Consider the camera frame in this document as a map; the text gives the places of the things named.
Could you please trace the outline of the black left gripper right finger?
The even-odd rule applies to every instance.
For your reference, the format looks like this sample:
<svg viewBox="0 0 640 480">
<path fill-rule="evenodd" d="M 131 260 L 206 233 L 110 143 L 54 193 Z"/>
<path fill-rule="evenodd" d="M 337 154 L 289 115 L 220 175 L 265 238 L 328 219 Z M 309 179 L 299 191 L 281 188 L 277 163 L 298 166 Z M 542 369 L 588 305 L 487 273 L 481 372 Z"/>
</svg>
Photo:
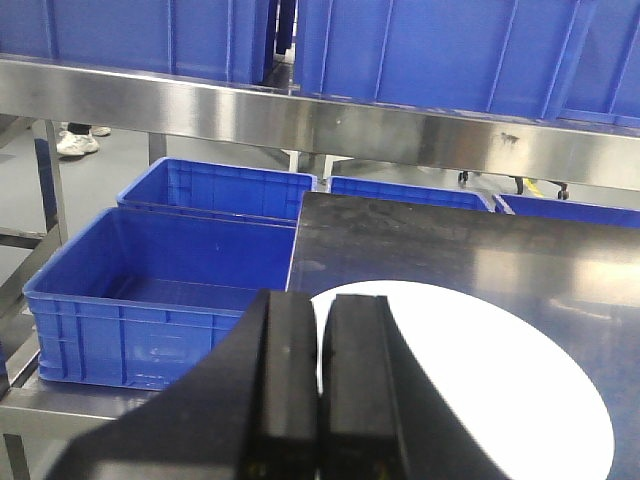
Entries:
<svg viewBox="0 0 640 480">
<path fill-rule="evenodd" d="M 383 296 L 339 294 L 322 346 L 324 479 L 504 479 L 424 373 Z"/>
</svg>

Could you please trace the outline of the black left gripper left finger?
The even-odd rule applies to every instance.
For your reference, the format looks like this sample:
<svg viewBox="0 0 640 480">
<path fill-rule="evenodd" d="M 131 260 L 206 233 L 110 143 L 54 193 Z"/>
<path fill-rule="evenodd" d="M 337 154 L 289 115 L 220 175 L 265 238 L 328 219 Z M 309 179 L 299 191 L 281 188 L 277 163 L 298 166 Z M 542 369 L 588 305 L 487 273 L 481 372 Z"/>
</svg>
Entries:
<svg viewBox="0 0 640 480">
<path fill-rule="evenodd" d="M 316 319 L 261 290 L 226 338 L 161 393 L 70 441 L 50 479 L 313 479 Z"/>
</svg>

